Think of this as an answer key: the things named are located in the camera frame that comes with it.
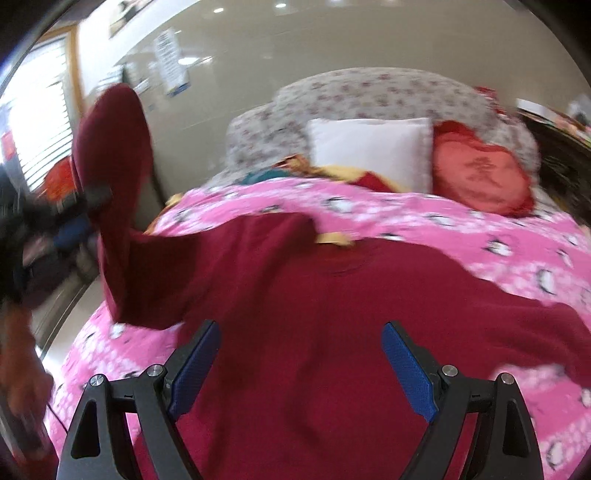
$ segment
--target window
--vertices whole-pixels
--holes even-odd
[[[51,40],[26,56],[0,99],[0,108],[8,109],[8,127],[31,191],[72,153],[66,75],[66,39]]]

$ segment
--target upholstered headboard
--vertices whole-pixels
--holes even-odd
[[[474,88],[441,75],[399,68],[354,68],[321,73],[280,89],[273,100],[235,118],[226,136],[227,169],[208,185],[228,184],[282,158],[309,154],[306,124],[313,118],[457,120],[485,141],[509,148],[538,185],[534,137],[514,118],[499,115]]]

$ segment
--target ceiling light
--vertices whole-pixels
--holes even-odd
[[[178,63],[180,65],[187,66],[187,65],[192,65],[193,63],[195,63],[198,60],[199,60],[199,58],[197,58],[197,57],[183,57],[182,59],[178,60]]]

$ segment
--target pink bedsheet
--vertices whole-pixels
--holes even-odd
[[[570,305],[591,326],[590,245],[565,213],[509,219],[432,195],[374,193],[328,180],[290,178],[192,190],[163,214],[155,233],[183,235],[239,215],[270,212],[307,213],[320,233],[346,232],[354,239],[381,237],[438,248],[509,293]],[[156,331],[113,325],[101,305],[62,367],[65,382],[53,400],[56,413],[69,425],[83,386],[95,373],[116,380],[164,362],[176,345],[176,331],[176,326]],[[499,364],[501,371],[513,373],[519,382],[540,443],[545,478],[568,478],[591,445],[591,392],[572,383],[559,365],[521,369]],[[54,418],[48,422],[59,453],[65,434]],[[137,418],[130,417],[129,425],[136,438]]]

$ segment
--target wooden furniture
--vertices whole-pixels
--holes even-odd
[[[519,114],[540,148],[541,185],[578,223],[591,226],[591,147],[543,118]]]

